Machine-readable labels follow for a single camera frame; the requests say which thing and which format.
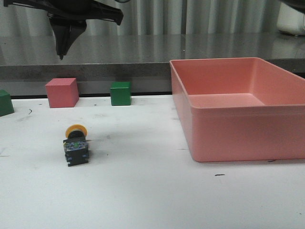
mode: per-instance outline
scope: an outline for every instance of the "stainless steel counter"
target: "stainless steel counter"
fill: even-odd
[[[78,79],[81,94],[109,92],[114,80],[134,93],[171,91],[169,60],[260,57],[305,73],[305,37],[280,33],[81,36],[60,61],[53,37],[0,38],[0,87],[44,95],[52,78]]]

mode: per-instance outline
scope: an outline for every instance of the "green cube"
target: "green cube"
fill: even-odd
[[[11,103],[10,94],[0,90],[0,116],[14,113],[13,104]]]
[[[126,106],[132,102],[130,82],[113,82],[110,94],[112,106]]]

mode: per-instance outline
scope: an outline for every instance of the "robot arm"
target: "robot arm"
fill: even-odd
[[[125,3],[130,0],[115,0]],[[60,59],[87,28],[87,19],[100,19],[121,24],[123,13],[94,0],[4,0],[4,6],[17,5],[45,10],[56,39]]]
[[[297,11],[301,13],[305,13],[305,0],[281,0],[281,1]]]

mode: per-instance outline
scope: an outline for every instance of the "table surface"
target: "table surface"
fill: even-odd
[[[170,95],[13,105],[0,117],[1,229],[304,228],[305,160],[195,162]],[[76,123],[91,158],[68,167]]]

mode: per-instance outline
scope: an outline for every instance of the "plastic tray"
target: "plastic tray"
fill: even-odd
[[[194,160],[305,158],[305,79],[259,58],[170,64]]]

